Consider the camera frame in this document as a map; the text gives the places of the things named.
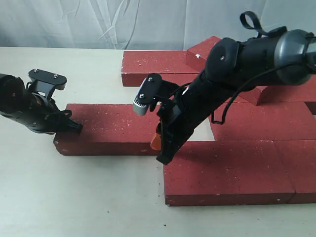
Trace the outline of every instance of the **orange gripper tip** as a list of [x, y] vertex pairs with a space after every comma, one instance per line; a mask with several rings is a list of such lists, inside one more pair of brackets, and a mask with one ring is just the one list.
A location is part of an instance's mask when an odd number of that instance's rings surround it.
[[161, 150], [161, 136], [158, 133], [155, 133], [150, 146], [152, 149], [156, 150], [156, 151], [160, 151]]

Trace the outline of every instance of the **stacked bricks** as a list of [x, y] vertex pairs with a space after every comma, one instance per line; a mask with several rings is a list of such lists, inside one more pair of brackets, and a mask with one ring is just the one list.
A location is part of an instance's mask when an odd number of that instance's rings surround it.
[[[150, 73], [176, 84], [204, 68], [211, 37], [187, 51], [125, 51], [123, 86]], [[226, 103], [215, 111], [221, 118]], [[132, 105], [69, 104], [80, 135], [57, 133], [66, 156], [157, 155], [150, 148], [158, 117]], [[170, 206], [316, 203], [316, 78], [301, 86], [259, 86], [231, 105], [224, 125], [210, 123], [215, 141], [189, 141], [164, 166]]]

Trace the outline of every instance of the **table surface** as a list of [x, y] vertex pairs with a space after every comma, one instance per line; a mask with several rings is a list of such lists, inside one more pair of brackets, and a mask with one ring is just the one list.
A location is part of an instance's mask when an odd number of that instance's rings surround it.
[[[67, 77], [67, 103], [131, 104], [123, 51], [0, 47], [0, 73], [28, 82], [38, 68]], [[53, 136], [0, 118], [1, 237], [310, 237], [316, 204], [168, 207], [155, 157], [64, 157]], [[205, 121], [190, 140], [213, 140]]]

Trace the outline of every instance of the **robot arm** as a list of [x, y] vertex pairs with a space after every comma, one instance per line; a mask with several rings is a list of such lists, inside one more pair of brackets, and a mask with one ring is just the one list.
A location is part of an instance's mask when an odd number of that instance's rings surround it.
[[[254, 27], [247, 23], [246, 16]], [[256, 30], [258, 36], [246, 42], [230, 38], [219, 41], [193, 82], [178, 86], [158, 74], [150, 74], [143, 81], [134, 111], [144, 116], [160, 102], [152, 148], [160, 150], [157, 160], [161, 163], [170, 163], [194, 129], [209, 116], [212, 123], [223, 124], [240, 92], [260, 85], [301, 85], [316, 74], [316, 39], [312, 33], [288, 31], [286, 27], [265, 32], [251, 11], [241, 14], [240, 21], [246, 29]], [[215, 121], [214, 111], [228, 99], [222, 120]]]
[[55, 89], [63, 90], [67, 79], [34, 69], [26, 88], [20, 78], [0, 74], [0, 115], [26, 126], [35, 133], [76, 132], [82, 125], [70, 119], [71, 111], [60, 111], [51, 98]]

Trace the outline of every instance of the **white curtain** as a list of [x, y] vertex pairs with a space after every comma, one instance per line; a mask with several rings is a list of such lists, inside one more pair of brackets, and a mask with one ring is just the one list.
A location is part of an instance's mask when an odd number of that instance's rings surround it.
[[316, 0], [0, 0], [0, 46], [186, 50], [254, 36], [239, 21], [246, 10], [267, 31], [316, 33]]

